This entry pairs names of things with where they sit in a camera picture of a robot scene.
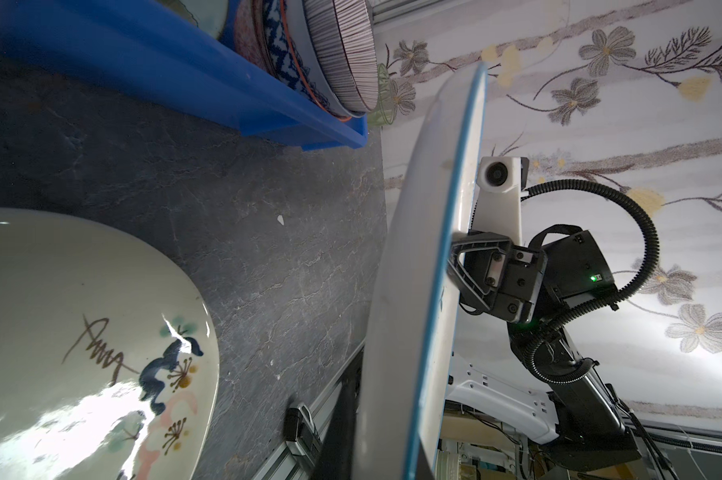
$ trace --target ceramic plate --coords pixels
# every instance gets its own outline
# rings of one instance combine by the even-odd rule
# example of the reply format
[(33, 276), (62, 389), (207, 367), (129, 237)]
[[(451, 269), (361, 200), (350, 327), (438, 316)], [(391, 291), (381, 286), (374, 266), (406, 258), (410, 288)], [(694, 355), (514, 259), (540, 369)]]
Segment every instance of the ceramic plate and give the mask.
[(260, 45), (260, 38), (254, 25), (254, 17), (252, 2), (250, 0), (241, 0), (241, 3), (238, 4), (233, 27), (233, 50), (265, 72), (273, 74), (275, 70), (270, 65), (270, 59), (265, 57), (266, 52)]
[(169, 10), (219, 38), (227, 18), (228, 0), (158, 0)]
[(459, 301), (446, 260), (470, 227), (486, 69), (449, 77), (414, 145), (372, 295), (354, 480), (414, 478), (420, 444), (434, 464)]
[(206, 306), (163, 254), (0, 208), (0, 480), (188, 480), (219, 368)]
[(267, 48), (267, 40), (265, 38), (265, 25), (262, 24), (262, 1), (252, 0), (252, 23), (254, 24), (254, 35), (257, 44), (260, 47), (260, 55), (267, 64), (267, 72), (272, 76), (276, 76), (276, 67), (272, 64), (270, 53)]
[(316, 56), (316, 50), (310, 40), (302, 0), (286, 0), (286, 26), (289, 29), (289, 37), (292, 39), (302, 73), (316, 86), (316, 91), (326, 99), (327, 103), (323, 107), (338, 117), (362, 117), (364, 114), (351, 112), (343, 107), (326, 81)]

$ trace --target painted flower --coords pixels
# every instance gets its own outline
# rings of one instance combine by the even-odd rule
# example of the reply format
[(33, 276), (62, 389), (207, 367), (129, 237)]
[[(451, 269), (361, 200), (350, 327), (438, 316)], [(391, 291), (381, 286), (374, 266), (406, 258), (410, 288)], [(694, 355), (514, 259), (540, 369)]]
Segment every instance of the painted flower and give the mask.
[(543, 184), (556, 180), (563, 173), (563, 168), (571, 163), (571, 153), (562, 150), (556, 150), (552, 155), (529, 155), (529, 182)]
[(692, 352), (700, 345), (710, 353), (722, 352), (722, 313), (705, 320), (704, 306), (687, 303), (681, 306), (678, 317), (683, 323), (671, 323), (665, 335), (682, 339), (682, 352)]
[(118, 452), (128, 442), (135, 442), (144, 427), (145, 417), (141, 412), (131, 412), (108, 432), (105, 440), (108, 452)]
[[(640, 259), (633, 263), (635, 270), (638, 270), (640, 266)], [(682, 270), (678, 265), (673, 265), (673, 268), (668, 271), (657, 266), (652, 276), (644, 283), (640, 292), (647, 295), (657, 294), (657, 299), (663, 305), (691, 302), (692, 296), (694, 295), (694, 281), (696, 278), (696, 275), (687, 270)]]
[(497, 83), (501, 87), (509, 88), (513, 84), (515, 75), (521, 71), (520, 52), (515, 45), (510, 45), (502, 51), (500, 64), (502, 72), (497, 76)]
[(571, 114), (578, 110), (582, 115), (600, 102), (598, 96), (598, 81), (575, 78), (571, 81), (571, 90), (553, 90), (553, 100), (559, 107), (548, 113), (550, 121), (561, 125), (568, 125)]
[(377, 82), (379, 86), (379, 100), (377, 106), (368, 113), (367, 122), (369, 125), (375, 127), (384, 127), (385, 125), (391, 125), (393, 123), (393, 102), (392, 102), (392, 88), (390, 83), (393, 80), (390, 79), (388, 68), (384, 63), (377, 64)]
[(406, 75), (409, 70), (414, 70), (415, 73), (421, 73), (422, 69), (430, 63), (428, 43), (414, 40), (412, 47), (409, 48), (406, 46), (406, 42), (401, 40), (398, 48), (396, 48), (393, 53), (393, 57), (401, 60), (400, 75)]
[(416, 109), (414, 105), (414, 97), (417, 91), (414, 86), (405, 80), (393, 80), (390, 82), (390, 109), (392, 118), (390, 123), (395, 120), (395, 116), (401, 111), (402, 114), (408, 115)]
[(710, 86), (710, 77), (692, 77), (679, 83), (678, 93), (688, 101), (701, 101)]
[(173, 388), (172, 392), (176, 392), (177, 389), (186, 389), (190, 382), (193, 381), (191, 373), (198, 371), (198, 366), (193, 365), (193, 357), (186, 358), (182, 363), (177, 362), (176, 366), (171, 370), (166, 379), (172, 380), (169, 384), (169, 388)]
[(665, 205), (665, 197), (651, 188), (630, 188), (626, 195), (643, 208), (648, 216), (654, 216)]
[(553, 53), (553, 37), (545, 37), (537, 44), (534, 49), (542, 55), (549, 55)]
[(607, 37), (603, 30), (593, 31), (593, 44), (580, 47), (580, 57), (590, 60), (587, 71), (591, 77), (603, 77), (609, 71), (609, 60), (621, 64), (636, 57), (629, 48), (636, 36), (625, 27), (617, 27)]
[(481, 50), (481, 61), (482, 62), (496, 62), (500, 57), (497, 55), (497, 45), (491, 44), (488, 47)]
[(174, 332), (180, 336), (193, 335), (198, 327), (193, 322), (186, 322), (182, 316), (175, 316), (170, 324), (164, 323), (158, 332), (161, 336), (174, 336)]
[(165, 438), (168, 438), (164, 445), (161, 447), (164, 450), (164, 456), (169, 454), (169, 450), (179, 450), (182, 448), (182, 442), (180, 442), (180, 437), (183, 435), (187, 436), (188, 431), (185, 430), (185, 422), (187, 422), (187, 417), (182, 418), (181, 420), (178, 420), (174, 422), (171, 427), (167, 429), (167, 432), (164, 434)]

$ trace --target floral wallpaper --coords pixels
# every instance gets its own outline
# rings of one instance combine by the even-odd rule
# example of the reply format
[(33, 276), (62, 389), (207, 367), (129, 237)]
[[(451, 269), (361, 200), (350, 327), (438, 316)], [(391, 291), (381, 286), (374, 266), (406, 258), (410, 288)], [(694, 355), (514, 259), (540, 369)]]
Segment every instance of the floral wallpaper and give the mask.
[[(660, 233), (654, 276), (619, 312), (573, 322), (577, 346), (600, 352), (607, 381), (646, 416), (722, 429), (722, 0), (473, 0), (382, 24), (375, 40), (369, 119), (382, 126), (388, 222), (438, 89), (487, 62), (482, 155), (529, 157), (532, 184), (615, 187)], [(642, 251), (629, 219), (556, 195), (524, 203), (524, 238), (581, 225), (627, 283)]]

